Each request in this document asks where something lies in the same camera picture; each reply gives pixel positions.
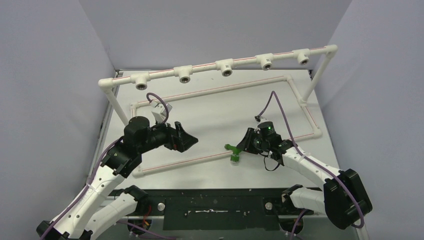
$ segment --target white board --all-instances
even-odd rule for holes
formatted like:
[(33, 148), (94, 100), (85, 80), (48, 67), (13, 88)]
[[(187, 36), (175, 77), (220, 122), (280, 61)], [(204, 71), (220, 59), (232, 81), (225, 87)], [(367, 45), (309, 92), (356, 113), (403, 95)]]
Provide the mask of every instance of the white board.
[[(133, 73), (136, 71), (125, 71), (123, 77)], [(117, 100), (127, 116), (131, 117), (130, 104), (145, 101), (148, 92), (153, 92), (160, 97), (168, 97), (284, 75), (293, 77), (300, 93), (305, 91), (311, 81), (307, 70), (235, 70), (229, 77), (223, 77), (219, 71), (207, 71), (195, 73), (187, 84), (180, 83), (177, 77), (155, 79), (148, 83), (145, 91), (137, 90), (134, 84), (122, 85), (119, 88)], [(170, 104), (173, 108), (168, 123), (174, 125), (174, 121), (181, 122), (183, 128), (197, 137), (199, 142), (184, 153), (171, 151), (163, 146), (149, 151), (142, 156), (142, 168), (227, 152), (224, 149), (225, 144), (233, 146), (238, 144), (247, 128), (256, 126), (254, 116), (264, 108), (272, 90), (278, 94), (293, 135), (310, 134), (312, 129), (308, 120), (285, 81), (172, 101)], [(323, 136), (299, 142), (299, 145), (322, 162), (338, 167), (314, 92), (309, 97), (308, 109), (316, 124), (321, 128)], [(139, 108), (136, 115), (147, 117), (150, 124), (154, 124), (150, 106)], [(283, 138), (289, 138), (282, 114), (274, 99), (263, 116), (274, 122), (277, 133)], [(103, 147), (122, 136), (123, 130), (124, 124), (113, 112)], [(267, 159), (266, 163), (269, 169), (273, 169), (276, 165), (276, 162), (271, 159)], [(230, 158), (227, 157), (141, 178), (130, 175), (117, 188), (136, 185), (141, 189), (251, 189), (287, 188), (295, 184), (316, 187), (305, 177), (287, 167), (280, 166), (276, 171), (266, 171), (263, 157), (242, 153), (238, 165), (231, 164)]]

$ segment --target wall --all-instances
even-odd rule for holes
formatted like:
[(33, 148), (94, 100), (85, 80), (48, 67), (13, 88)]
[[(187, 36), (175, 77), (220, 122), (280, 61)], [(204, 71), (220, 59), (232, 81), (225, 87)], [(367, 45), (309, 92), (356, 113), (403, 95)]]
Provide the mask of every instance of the wall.
[(374, 210), (371, 239), (423, 237), (424, 2), (353, 0), (316, 94), (340, 165)]
[[(117, 69), (169, 69), (325, 46), (352, 0), (80, 0)], [(307, 69), (313, 69), (312, 57)], [(300, 68), (294, 59), (275, 68)]]
[(77, 1), (2, 1), (0, 23), (0, 235), (35, 240), (84, 184), (114, 68)]

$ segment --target screw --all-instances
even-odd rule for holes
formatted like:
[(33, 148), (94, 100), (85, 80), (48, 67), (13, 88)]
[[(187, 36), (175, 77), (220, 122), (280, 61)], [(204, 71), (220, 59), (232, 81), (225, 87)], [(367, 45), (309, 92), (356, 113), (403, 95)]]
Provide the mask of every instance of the screw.
[(163, 211), (163, 210), (165, 210), (165, 204), (163, 204), (162, 202), (160, 202), (160, 203), (157, 205), (157, 210), (159, 210), (159, 211)]
[(266, 210), (272, 210), (273, 209), (273, 204), (270, 202), (265, 203), (265, 209)]

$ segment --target green object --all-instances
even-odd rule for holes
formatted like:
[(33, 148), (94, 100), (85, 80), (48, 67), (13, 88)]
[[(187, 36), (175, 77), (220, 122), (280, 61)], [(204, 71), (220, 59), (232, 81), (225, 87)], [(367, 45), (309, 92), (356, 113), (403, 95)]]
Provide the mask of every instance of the green object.
[(231, 146), (230, 144), (225, 144), (224, 145), (224, 148), (226, 150), (232, 151), (232, 155), (231, 155), (230, 161), (232, 163), (235, 163), (235, 164), (238, 163), (239, 160), (240, 160), (239, 153), (241, 153), (242, 150), (241, 149), (238, 149), (236, 146)]

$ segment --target robotic arm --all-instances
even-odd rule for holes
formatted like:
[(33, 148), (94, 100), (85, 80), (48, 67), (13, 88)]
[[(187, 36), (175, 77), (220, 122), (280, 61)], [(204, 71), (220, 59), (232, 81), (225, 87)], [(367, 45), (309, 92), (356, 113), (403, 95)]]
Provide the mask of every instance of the robotic arm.
[(321, 162), (301, 147), (295, 146), (291, 140), (283, 140), (276, 133), (271, 121), (259, 116), (255, 119), (259, 122), (257, 127), (247, 129), (237, 149), (251, 154), (268, 153), (268, 156), (279, 164), (302, 174), (322, 190), (316, 191), (295, 185), (281, 195), (281, 200), (286, 207), (309, 209), (326, 214), (329, 220), (340, 229), (346, 229), (359, 220), (360, 215), (354, 203), (347, 197), (347, 193), (336, 179), (328, 173), (330, 172), (347, 187), (364, 215), (373, 209), (364, 185), (355, 171), (352, 169), (342, 171)]
[(77, 203), (63, 218), (58, 219), (60, 214), (50, 222), (41, 222), (37, 233), (43, 235), (52, 222), (56, 222), (45, 235), (45, 240), (96, 239), (117, 220), (144, 204), (147, 194), (131, 186), (118, 199), (96, 212), (106, 197), (142, 162), (143, 153), (160, 146), (182, 153), (198, 141), (177, 121), (175, 128), (168, 123), (150, 127), (147, 118), (133, 117), (124, 128), (124, 135), (101, 160), (97, 172), (93, 173), (93, 182), (87, 184), (75, 198)]

